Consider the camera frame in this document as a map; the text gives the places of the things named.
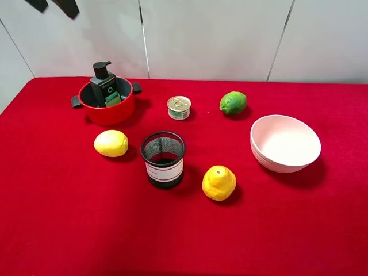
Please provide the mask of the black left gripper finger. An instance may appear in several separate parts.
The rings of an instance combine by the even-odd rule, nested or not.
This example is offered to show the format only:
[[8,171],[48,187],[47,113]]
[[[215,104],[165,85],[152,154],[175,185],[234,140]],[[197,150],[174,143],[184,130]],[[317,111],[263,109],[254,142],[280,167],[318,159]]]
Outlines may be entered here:
[[75,0],[53,0],[53,2],[67,15],[74,20],[79,15],[79,8]]

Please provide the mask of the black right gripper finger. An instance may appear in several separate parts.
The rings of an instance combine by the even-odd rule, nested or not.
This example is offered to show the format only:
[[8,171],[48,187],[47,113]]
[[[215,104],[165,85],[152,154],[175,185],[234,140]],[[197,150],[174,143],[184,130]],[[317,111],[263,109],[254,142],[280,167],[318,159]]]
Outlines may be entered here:
[[48,3],[46,0],[25,0],[25,1],[40,13],[45,12],[46,9],[48,8]]

